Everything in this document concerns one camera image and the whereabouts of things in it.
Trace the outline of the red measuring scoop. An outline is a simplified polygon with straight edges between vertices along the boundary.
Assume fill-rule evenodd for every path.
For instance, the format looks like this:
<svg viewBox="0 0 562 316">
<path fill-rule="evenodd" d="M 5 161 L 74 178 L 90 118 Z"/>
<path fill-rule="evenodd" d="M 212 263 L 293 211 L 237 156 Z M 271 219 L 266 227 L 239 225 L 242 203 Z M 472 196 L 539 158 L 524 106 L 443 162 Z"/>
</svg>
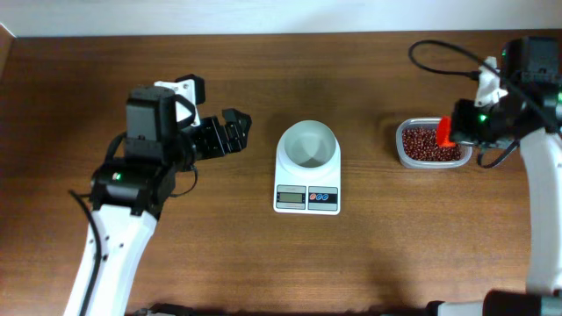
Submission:
<svg viewBox="0 0 562 316">
<path fill-rule="evenodd" d="M 450 139 L 452 120 L 442 117 L 436 129 L 436 144 L 439 147 L 455 147 L 457 144 Z"/>
</svg>

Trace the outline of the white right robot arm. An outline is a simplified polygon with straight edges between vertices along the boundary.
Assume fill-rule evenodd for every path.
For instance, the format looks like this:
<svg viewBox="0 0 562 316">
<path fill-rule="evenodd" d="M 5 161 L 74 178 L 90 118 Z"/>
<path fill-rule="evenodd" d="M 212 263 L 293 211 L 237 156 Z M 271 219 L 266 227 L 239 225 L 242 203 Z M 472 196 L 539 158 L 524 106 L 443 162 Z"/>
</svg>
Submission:
<svg viewBox="0 0 562 316">
<path fill-rule="evenodd" d="M 441 40 L 431 46 L 479 64 L 473 100 L 460 99 L 437 129 L 439 145 L 502 149 L 493 168 L 519 151 L 530 193 L 530 265 L 524 292 L 491 290 L 476 302 L 433 301 L 427 315 L 559 315 L 561 313 L 561 59 L 558 42 L 523 37 L 504 45 L 501 57 L 483 59 Z"/>
</svg>

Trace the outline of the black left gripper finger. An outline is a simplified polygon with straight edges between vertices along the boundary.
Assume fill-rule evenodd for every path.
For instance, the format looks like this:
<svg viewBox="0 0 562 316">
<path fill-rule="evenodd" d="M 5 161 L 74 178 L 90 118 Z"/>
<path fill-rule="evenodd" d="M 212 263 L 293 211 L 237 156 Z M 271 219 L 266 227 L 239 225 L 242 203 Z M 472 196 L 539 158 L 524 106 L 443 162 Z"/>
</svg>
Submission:
<svg viewBox="0 0 562 316">
<path fill-rule="evenodd" d="M 223 110 L 222 116 L 228 124 L 234 124 L 241 132 L 248 132 L 252 125 L 252 118 L 248 114 L 234 108 Z"/>
<path fill-rule="evenodd" d="M 247 146 L 247 133 L 237 124 L 225 124 L 220 128 L 220 143 L 225 154 L 241 152 Z"/>
</svg>

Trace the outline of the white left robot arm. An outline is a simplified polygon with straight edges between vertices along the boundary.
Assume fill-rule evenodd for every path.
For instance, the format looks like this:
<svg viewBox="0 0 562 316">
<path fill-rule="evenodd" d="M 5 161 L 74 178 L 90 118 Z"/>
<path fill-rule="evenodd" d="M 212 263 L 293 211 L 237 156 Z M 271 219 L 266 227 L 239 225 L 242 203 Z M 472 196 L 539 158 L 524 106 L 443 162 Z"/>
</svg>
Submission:
<svg viewBox="0 0 562 316">
<path fill-rule="evenodd" d="M 176 176 L 195 163 L 242 151 L 251 117 L 234 108 L 197 120 L 196 99 L 162 86 L 131 91 L 126 131 L 110 143 L 90 192 L 72 196 L 88 220 L 87 239 L 65 314 L 122 315 L 142 254 Z"/>
</svg>

